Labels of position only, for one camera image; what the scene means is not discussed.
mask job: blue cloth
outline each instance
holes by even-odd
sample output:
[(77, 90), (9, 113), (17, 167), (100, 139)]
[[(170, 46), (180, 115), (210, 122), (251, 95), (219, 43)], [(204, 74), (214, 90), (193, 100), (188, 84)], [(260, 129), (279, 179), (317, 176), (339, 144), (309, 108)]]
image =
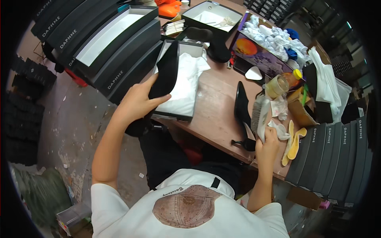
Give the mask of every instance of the blue cloth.
[(296, 30), (291, 29), (291, 28), (287, 28), (286, 30), (287, 30), (287, 33), (290, 34), (291, 39), (293, 39), (293, 40), (299, 39), (299, 34), (296, 32)]
[(298, 59), (298, 54), (295, 52), (295, 50), (292, 50), (291, 48), (290, 49), (286, 49), (286, 52), (288, 54), (288, 58), (289, 59), (292, 59), (292, 60), (297, 60)]

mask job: plastic bottle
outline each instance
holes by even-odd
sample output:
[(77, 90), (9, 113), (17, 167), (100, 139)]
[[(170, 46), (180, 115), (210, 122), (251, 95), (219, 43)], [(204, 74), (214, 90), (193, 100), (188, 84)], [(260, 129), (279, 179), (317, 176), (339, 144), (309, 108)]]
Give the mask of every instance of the plastic bottle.
[(179, 14), (183, 14), (189, 7), (189, 0), (181, 0), (180, 12)]
[(298, 85), (299, 79), (302, 78), (302, 73), (299, 69), (295, 69), (292, 73), (282, 73), (282, 76), (286, 78), (290, 88)]

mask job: shoe brush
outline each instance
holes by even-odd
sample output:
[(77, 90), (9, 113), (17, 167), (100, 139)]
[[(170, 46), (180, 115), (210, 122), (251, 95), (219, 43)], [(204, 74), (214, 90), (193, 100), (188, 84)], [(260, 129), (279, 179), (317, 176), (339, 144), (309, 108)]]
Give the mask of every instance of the shoe brush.
[(259, 95), (253, 104), (251, 115), (251, 131), (257, 134), (262, 143), (265, 142), (264, 131), (266, 128), (267, 114), (270, 109), (270, 100), (265, 95)]

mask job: black stiletto heel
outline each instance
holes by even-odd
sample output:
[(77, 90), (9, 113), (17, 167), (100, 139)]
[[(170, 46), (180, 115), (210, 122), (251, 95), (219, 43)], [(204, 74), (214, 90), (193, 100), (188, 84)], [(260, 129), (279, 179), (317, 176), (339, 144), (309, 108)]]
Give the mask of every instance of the black stiletto heel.
[[(156, 66), (159, 75), (148, 94), (149, 99), (163, 97), (173, 90), (177, 81), (179, 53), (179, 42), (173, 41), (163, 57), (157, 62)], [(145, 135), (148, 131), (153, 130), (154, 125), (152, 125), (151, 116), (155, 109), (150, 111), (144, 118), (133, 121), (127, 127), (125, 133), (130, 136), (140, 137)]]
[(249, 116), (249, 112), (247, 111), (248, 103), (249, 103), (249, 100), (247, 99), (243, 83), (239, 81), (237, 86), (237, 95), (235, 98), (234, 116), (242, 129), (244, 139), (242, 141), (232, 140), (231, 144), (232, 145), (240, 144), (247, 151), (255, 151), (256, 141), (248, 138), (248, 135), (247, 135), (248, 132), (251, 133), (250, 131), (251, 118)]

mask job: green brush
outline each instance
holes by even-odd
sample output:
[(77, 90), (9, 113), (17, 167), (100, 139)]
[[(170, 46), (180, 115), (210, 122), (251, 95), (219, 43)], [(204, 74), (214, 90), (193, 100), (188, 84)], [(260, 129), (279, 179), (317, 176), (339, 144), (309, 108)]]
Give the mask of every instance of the green brush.
[(302, 106), (303, 107), (306, 104), (307, 92), (308, 92), (308, 85), (305, 83), (304, 84), (304, 90), (303, 90), (303, 98), (302, 98)]

